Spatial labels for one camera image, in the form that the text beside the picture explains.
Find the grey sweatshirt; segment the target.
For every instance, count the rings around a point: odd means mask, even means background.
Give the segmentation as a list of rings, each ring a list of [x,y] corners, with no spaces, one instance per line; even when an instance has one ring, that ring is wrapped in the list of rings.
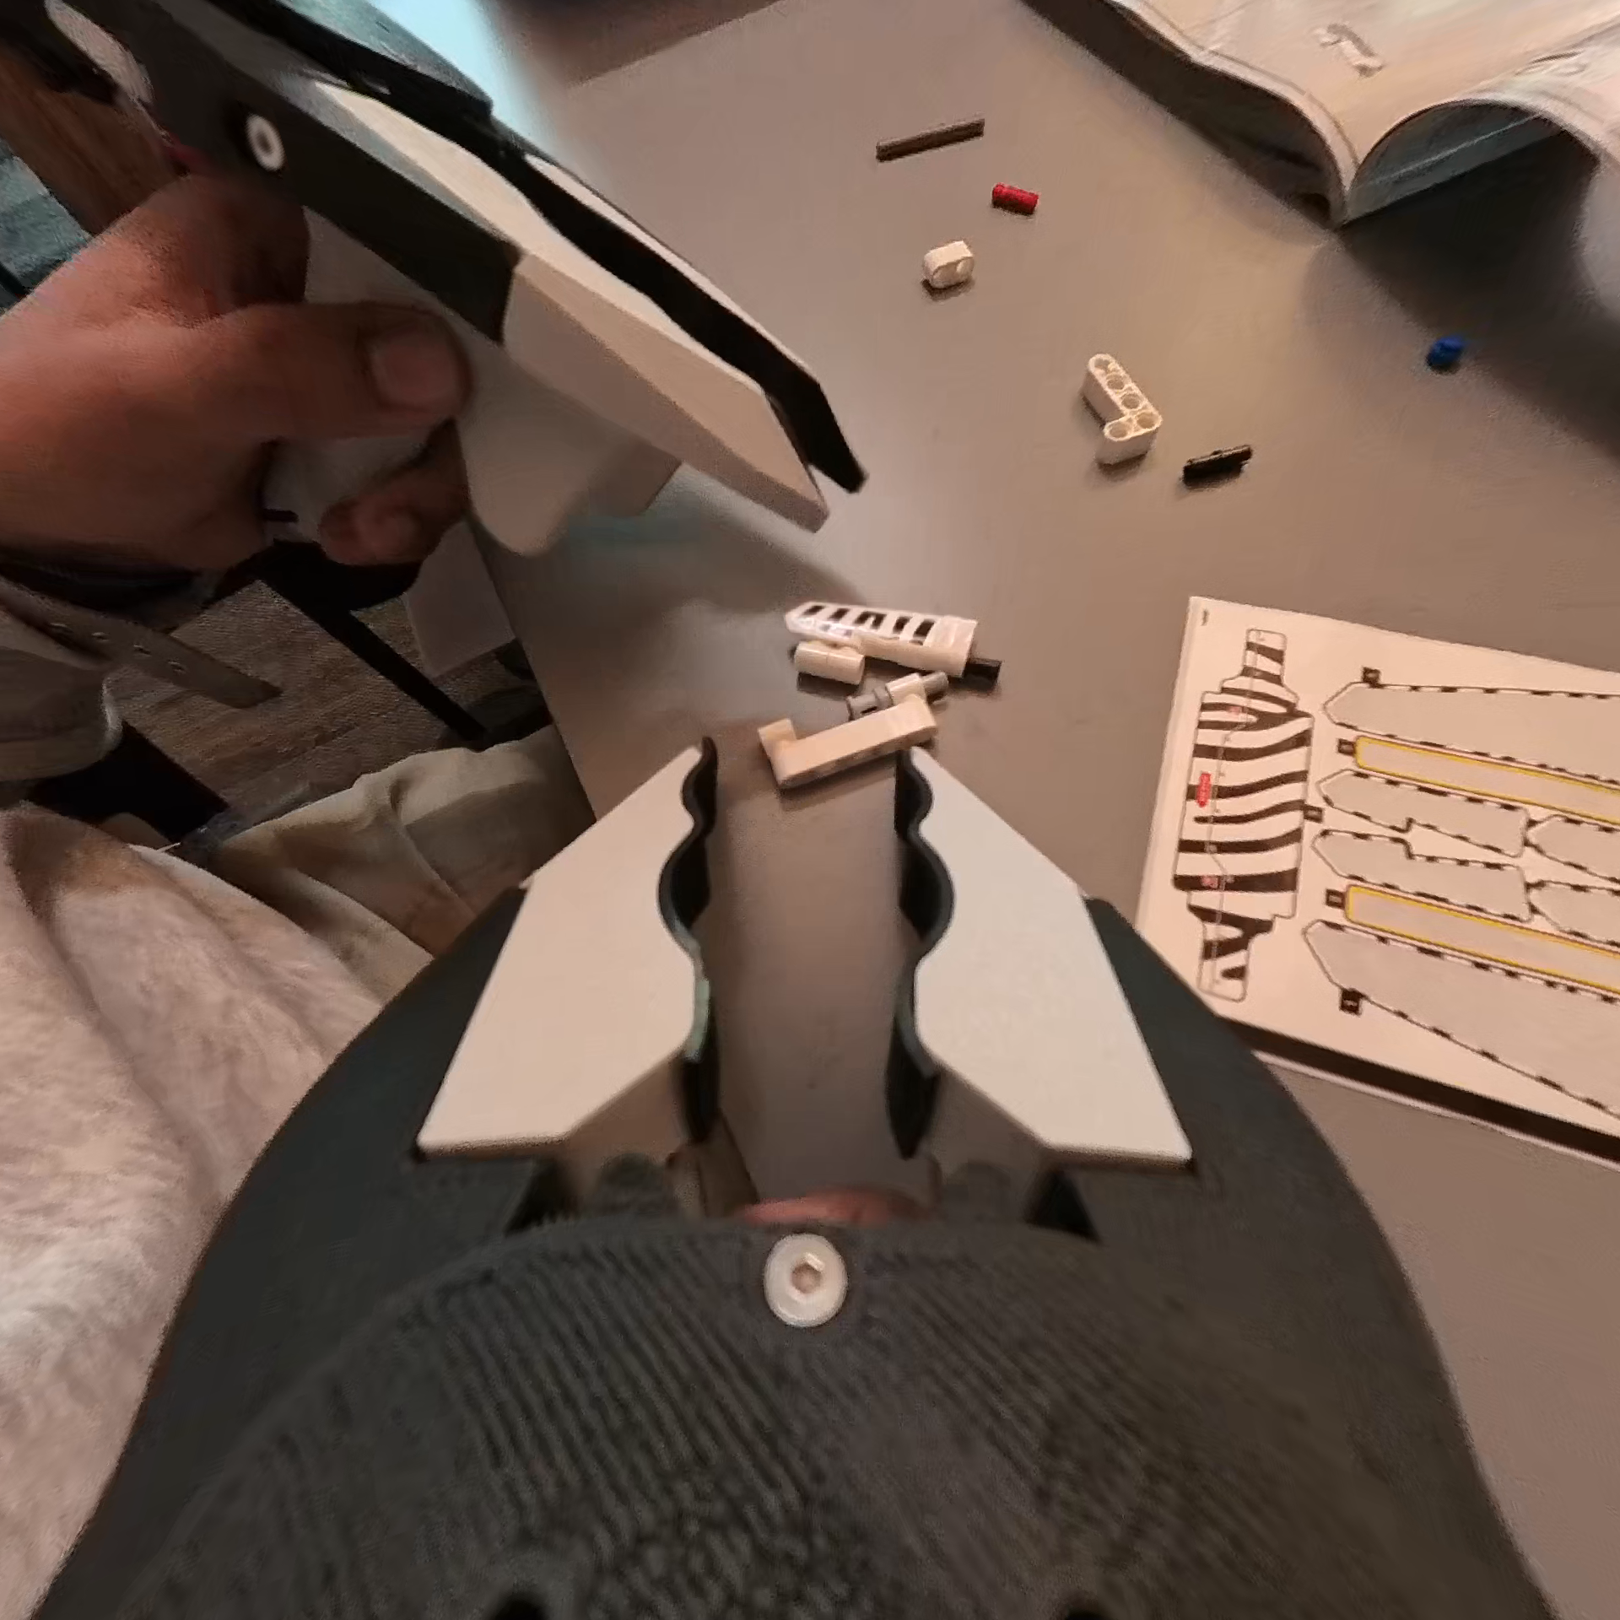
[[[2,911],[2,1598],[31,1617],[224,1208],[382,1004],[207,867],[29,805]]]

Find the open instruction booklet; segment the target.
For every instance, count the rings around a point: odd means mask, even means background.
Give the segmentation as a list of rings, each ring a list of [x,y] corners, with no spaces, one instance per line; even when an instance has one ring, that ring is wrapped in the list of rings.
[[[1616,161],[1616,3],[1030,9],[1337,228],[1557,138]]]

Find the person's left hand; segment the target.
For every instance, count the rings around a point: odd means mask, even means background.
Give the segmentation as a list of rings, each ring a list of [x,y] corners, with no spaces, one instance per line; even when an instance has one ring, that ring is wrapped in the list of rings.
[[[455,417],[471,373],[434,315],[303,298],[284,198],[191,174],[4,315],[2,537],[33,560],[203,574],[264,543],[266,462],[293,443],[423,441],[342,500],[316,545],[424,560],[471,508]]]

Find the white bent lego liftarm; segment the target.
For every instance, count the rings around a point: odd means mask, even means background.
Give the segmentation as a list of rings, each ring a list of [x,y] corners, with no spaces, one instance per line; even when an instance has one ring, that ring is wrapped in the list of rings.
[[[1082,400],[1099,423],[1099,468],[1119,470],[1150,454],[1163,416],[1113,356],[1096,354],[1088,360]]]

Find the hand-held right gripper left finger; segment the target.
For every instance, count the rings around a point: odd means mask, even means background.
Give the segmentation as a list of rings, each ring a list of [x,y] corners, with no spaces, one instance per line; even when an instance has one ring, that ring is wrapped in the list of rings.
[[[538,1160],[581,1197],[666,1168],[720,1123],[712,900],[718,751],[700,740],[521,886],[417,1135],[430,1162]]]

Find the zebra print sticker sheet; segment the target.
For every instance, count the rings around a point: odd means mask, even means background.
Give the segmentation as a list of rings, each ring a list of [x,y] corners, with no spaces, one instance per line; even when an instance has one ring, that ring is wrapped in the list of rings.
[[[1136,929],[1263,1058],[1616,1162],[1618,678],[1196,597]]]

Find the zebra striped white lego panel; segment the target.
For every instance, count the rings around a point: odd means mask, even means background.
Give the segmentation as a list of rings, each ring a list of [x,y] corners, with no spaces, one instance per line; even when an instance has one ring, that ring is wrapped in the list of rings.
[[[787,610],[783,626],[801,641],[841,647],[909,674],[945,676],[984,691],[999,686],[1001,660],[978,653],[980,624],[970,618],[808,601]]]

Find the black office chair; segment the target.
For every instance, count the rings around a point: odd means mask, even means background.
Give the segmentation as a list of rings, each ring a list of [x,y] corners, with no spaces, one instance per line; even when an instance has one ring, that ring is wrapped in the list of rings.
[[[403,570],[343,570],[284,543],[230,576],[189,635],[274,687],[249,711],[122,676],[112,755],[25,792],[27,801],[133,842],[224,838],[440,747],[484,749],[552,720],[509,635],[471,672],[419,668]]]

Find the white lego beam assembly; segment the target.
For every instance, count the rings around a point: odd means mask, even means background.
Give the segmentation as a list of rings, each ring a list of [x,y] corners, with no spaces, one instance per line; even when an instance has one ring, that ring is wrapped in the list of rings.
[[[930,745],[939,732],[936,701],[947,691],[947,674],[910,674],[862,689],[847,701],[849,718],[818,734],[799,736],[789,720],[760,728],[758,741],[777,790],[820,784]]]

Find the beige trousers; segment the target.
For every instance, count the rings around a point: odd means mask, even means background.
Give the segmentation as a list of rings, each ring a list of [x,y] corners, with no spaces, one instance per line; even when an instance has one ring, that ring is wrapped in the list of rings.
[[[544,728],[403,759],[222,844],[208,871],[328,948],[384,1004],[592,824]]]

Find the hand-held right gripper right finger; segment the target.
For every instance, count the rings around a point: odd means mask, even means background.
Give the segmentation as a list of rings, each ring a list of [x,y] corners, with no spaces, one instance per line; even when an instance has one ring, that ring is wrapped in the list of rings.
[[[936,1185],[986,1168],[1184,1173],[1192,1146],[1080,886],[922,749],[897,761],[899,979],[885,1121]]]

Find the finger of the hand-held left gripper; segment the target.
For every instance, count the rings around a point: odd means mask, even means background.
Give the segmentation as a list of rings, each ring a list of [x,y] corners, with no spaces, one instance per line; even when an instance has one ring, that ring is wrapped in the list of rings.
[[[519,365],[804,531],[826,522],[818,479],[862,493],[824,385],[775,335],[567,169],[523,153],[502,178],[532,209],[509,225]]]

